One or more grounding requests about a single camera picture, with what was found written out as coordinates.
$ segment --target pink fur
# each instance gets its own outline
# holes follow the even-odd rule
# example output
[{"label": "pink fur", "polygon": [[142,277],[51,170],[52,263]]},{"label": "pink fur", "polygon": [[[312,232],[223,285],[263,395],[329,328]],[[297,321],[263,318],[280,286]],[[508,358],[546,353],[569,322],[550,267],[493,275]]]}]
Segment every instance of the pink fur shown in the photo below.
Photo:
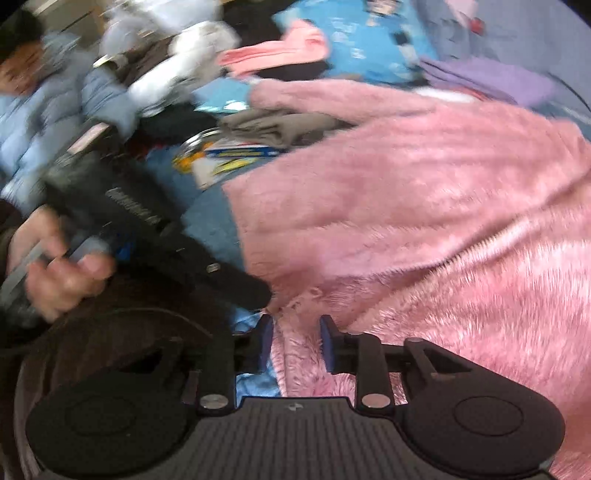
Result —
[{"label": "pink fur", "polygon": [[282,393],[353,394],[326,373],[321,314],[388,343],[422,336],[553,400],[567,420],[554,471],[590,478],[591,145],[578,128],[345,80],[266,80],[251,103],[358,124],[225,185],[246,266],[277,292]]}]

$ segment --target metal screw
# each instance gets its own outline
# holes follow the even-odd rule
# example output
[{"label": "metal screw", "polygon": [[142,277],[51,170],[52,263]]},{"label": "metal screw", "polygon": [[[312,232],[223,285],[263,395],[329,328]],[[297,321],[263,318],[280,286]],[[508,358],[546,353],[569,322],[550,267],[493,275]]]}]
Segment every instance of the metal screw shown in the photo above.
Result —
[{"label": "metal screw", "polygon": [[367,408],[386,408],[391,402],[386,395],[370,393],[361,399],[361,403]]},{"label": "metal screw", "polygon": [[212,263],[211,265],[207,266],[207,273],[217,272],[221,268],[219,263]]},{"label": "metal screw", "polygon": [[228,406],[229,401],[223,395],[211,394],[201,397],[199,403],[203,408],[208,410],[221,410]]}]

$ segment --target white cloth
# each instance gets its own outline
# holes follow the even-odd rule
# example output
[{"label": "white cloth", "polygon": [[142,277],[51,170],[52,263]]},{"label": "white cloth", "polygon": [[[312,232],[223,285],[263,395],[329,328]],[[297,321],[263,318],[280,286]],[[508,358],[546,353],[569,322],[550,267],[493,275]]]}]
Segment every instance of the white cloth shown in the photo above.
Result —
[{"label": "white cloth", "polygon": [[418,87],[413,89],[413,92],[423,97],[439,98],[445,102],[472,103],[478,101],[478,99],[467,93],[440,90],[433,87]]},{"label": "white cloth", "polygon": [[236,32],[223,22],[202,22],[184,30],[171,43],[171,57],[129,87],[129,96],[142,116],[186,101],[190,93],[221,73],[217,56],[238,46]]},{"label": "white cloth", "polygon": [[219,0],[131,0],[131,4],[169,35],[178,35],[192,25],[216,21],[222,16]]}]

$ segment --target finger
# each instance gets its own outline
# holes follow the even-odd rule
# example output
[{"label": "finger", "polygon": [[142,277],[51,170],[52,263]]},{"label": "finger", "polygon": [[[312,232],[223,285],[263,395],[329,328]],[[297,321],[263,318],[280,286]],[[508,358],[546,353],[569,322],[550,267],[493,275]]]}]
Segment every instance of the finger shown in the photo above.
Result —
[{"label": "finger", "polygon": [[65,258],[56,258],[47,266],[47,272],[59,284],[62,292],[69,296],[84,298],[94,295],[96,285],[100,282]]},{"label": "finger", "polygon": [[85,255],[78,265],[95,280],[107,280],[115,273],[115,260],[101,253]]},{"label": "finger", "polygon": [[60,280],[48,269],[43,268],[40,262],[29,265],[25,287],[32,304],[44,312],[50,310],[68,312],[82,299],[81,295],[65,290]]},{"label": "finger", "polygon": [[31,305],[33,305],[36,311],[45,319],[47,323],[53,324],[60,316],[59,312],[54,307],[50,306],[43,299],[39,299],[37,291],[37,281],[40,272],[43,272],[44,267],[38,263],[31,264],[29,272],[25,280],[25,288],[27,290],[27,297],[29,298]]},{"label": "finger", "polygon": [[39,207],[26,223],[31,237],[42,242],[50,258],[62,257],[66,254],[67,246],[61,234],[60,219],[52,209],[46,206]]},{"label": "finger", "polygon": [[99,296],[101,293],[103,293],[105,291],[105,287],[106,287],[106,282],[104,280],[97,280],[95,282],[92,292],[90,294],[88,294],[86,296],[86,298],[89,299],[91,297]]}]

